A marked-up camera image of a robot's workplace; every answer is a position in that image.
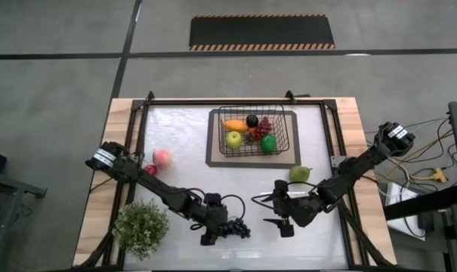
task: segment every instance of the black floor mat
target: black floor mat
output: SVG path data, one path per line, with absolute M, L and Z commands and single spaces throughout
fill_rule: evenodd
M 334 48 L 325 14 L 203 15 L 191 20 L 191 51 Z

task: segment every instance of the black frame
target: black frame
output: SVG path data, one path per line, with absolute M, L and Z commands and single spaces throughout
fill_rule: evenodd
M 140 120 L 140 126 L 139 126 L 139 131 L 137 135 L 137 143 L 135 146 L 135 153 L 139 154 L 144 151 L 144 134 L 146 131 L 146 120 L 147 120 L 147 114 L 148 114 L 148 109 L 149 106 L 162 106 L 162 105 L 168 105 L 168 106 L 174 106 L 174 105 L 187 105 L 187 106 L 193 106 L 193 105 L 234 105 L 234 104 L 243 104 L 243 105 L 268 105 L 268 104 L 282 104 L 282 105 L 316 105 L 319 106 L 320 108 L 320 113 L 322 116 L 323 120 L 323 128 L 324 128 L 324 133 L 326 136 L 326 146 L 327 150 L 329 151 L 329 161 L 331 160 L 332 156 L 346 156 L 346 149 L 344 145 L 344 138 L 342 137 L 342 129 L 341 129 L 341 123 L 339 120 L 338 116 L 338 110 L 337 110 L 337 104 L 335 100 L 332 99 L 325 99 L 325 100 L 296 100 L 293 97 L 293 94 L 289 91 L 287 92 L 286 97 L 289 97 L 289 99 L 283 100 L 267 100 L 267 99 L 248 99 L 248 100 L 237 100 L 237 99 L 228 99 L 228 100 L 206 100 L 203 98 L 200 99 L 169 99 L 169 100 L 156 100 L 154 99 L 154 95 L 152 92 L 148 95 L 148 97 L 145 100 L 133 100 L 132 105 L 131 105 L 131 112 L 129 115 L 129 122 L 128 122 L 128 130 L 126 134 L 126 139 L 125 139 L 125 146 L 130 147 L 131 146 L 131 139 L 133 136 L 133 131 L 134 131 L 134 124 L 135 124 L 135 119 L 136 115 L 139 110 L 142 110 L 141 113 L 141 120 Z M 339 152 L 340 154 L 336 155 L 334 151 L 334 146 L 332 144 L 332 136 L 331 136 L 331 131 L 329 129 L 329 117 L 327 114 L 327 110 L 331 111 L 334 126 L 335 126 L 335 136 L 337 138 L 338 146 L 339 146 Z M 336 168 L 332 167 L 332 173 L 335 173 Z M 131 183 L 129 184 L 128 188 L 128 197 L 126 199 L 125 204 L 129 204 L 134 200 L 134 192 L 136 188 L 136 183 Z M 116 192 L 114 195 L 114 201 L 113 201 L 113 210 L 111 211 L 111 218 L 110 218 L 110 225 L 113 224 L 115 219 L 117 218 L 117 215 L 119 213 L 119 209 L 121 206 L 121 195 L 124 187 L 121 184 L 118 184 L 116 186 Z M 357 220 L 357 223 L 360 225 L 360 215 L 359 215 L 359 210 L 357 208 L 357 201 L 356 201 L 356 195 L 354 190 L 350 190 L 348 194 L 348 199 L 350 203 L 350 209 L 353 212 L 354 217 Z M 347 265 L 349 267 L 349 270 L 358 267 L 358 265 L 355 264 L 354 260 L 354 253 L 352 250 L 352 246 L 350 243 L 350 234 L 349 234 L 349 227 L 347 225 L 347 222 L 345 219 L 342 217 L 341 213 L 339 212 L 339 219 L 341 221 L 341 231 L 342 231 L 342 237 L 344 240 L 344 250 L 346 252 L 346 258 L 347 258 Z M 369 258 L 366 249 L 364 248 L 363 244 L 361 243 L 360 239 L 357 238 L 357 243 L 358 243 L 358 248 L 360 251 L 360 256 L 361 256 L 361 262 L 362 262 L 362 267 L 370 267 L 369 266 Z M 125 251 L 122 249 L 119 249 L 119 254 L 117 256 L 116 264 L 111 265 L 111 255 L 112 255 L 112 247 L 113 247 L 113 241 L 110 241 L 108 248 L 106 252 L 103 255 L 103 260 L 102 260 L 102 266 L 96 267 L 99 269 L 102 269 L 102 267 L 106 267 L 109 269 L 119 269 L 122 270 L 124 267 L 124 259 L 125 259 Z

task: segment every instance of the yellow striped border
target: yellow striped border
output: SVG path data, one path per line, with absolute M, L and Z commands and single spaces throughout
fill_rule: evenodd
M 284 51 L 284 50 L 330 50 L 334 44 L 264 44 L 264 45 L 193 45 L 190 51 Z
M 325 17 L 325 14 L 242 14 L 242 15 L 196 15 L 196 18 L 245 18 L 245 17 Z

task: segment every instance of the red apple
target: red apple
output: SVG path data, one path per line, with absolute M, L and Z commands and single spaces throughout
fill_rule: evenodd
M 147 165 L 144 167 L 144 171 L 149 175 L 156 175 L 158 174 L 158 169 L 155 165 Z

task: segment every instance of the wooden table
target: wooden table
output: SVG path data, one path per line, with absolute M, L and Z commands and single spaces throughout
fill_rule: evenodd
M 205 100 L 223 100 L 223 98 L 206 98 Z M 263 100 L 273 100 L 274 102 L 288 98 L 261 98 Z M 298 100 L 321 100 L 335 99 L 338 107 L 338 115 L 341 123 L 342 134 L 345 148 L 348 156 L 359 156 L 367 149 L 366 137 L 363 131 L 363 125 L 360 121 L 357 103 L 353 97 L 336 97 L 336 98 L 298 98 Z M 133 99 L 114 99 L 111 103 L 109 115 L 107 117 L 106 128 L 103 134 L 104 141 L 125 142 L 125 136 L 128 127 L 129 114 Z M 137 116 L 134 125 L 131 149 L 134 149 L 137 140 L 137 131 L 139 129 L 140 117 Z M 331 130 L 334 125 L 329 122 Z M 335 147 L 335 153 L 338 153 L 338 143 L 333 136 L 332 143 Z M 373 173 L 367 173 L 369 177 L 374 177 Z M 92 187 L 105 181 L 108 177 L 102 172 L 96 172 L 92 181 Z M 378 193 L 377 185 L 371 181 L 361 179 L 356 182 L 354 187 L 357 205 L 359 208 L 362 226 L 368 237 L 374 243 L 376 248 L 386 257 L 387 260 L 396 264 L 396 258 L 389 237 L 388 226 L 384 218 L 384 212 Z M 103 236 L 109 226 L 111 211 L 113 207 L 114 193 L 116 191 L 116 181 L 109 181 L 105 185 L 97 188 L 88 198 L 82 229 L 79 235 L 79 241 L 76 253 L 73 259 L 73 265 L 81 264 L 91 253 Z M 351 245 L 354 251 L 354 258 L 357 264 L 360 264 L 360 254 L 357 247 L 357 239 L 352 231 L 350 232 Z M 116 261 L 117 248 L 115 247 L 112 254 L 112 262 Z

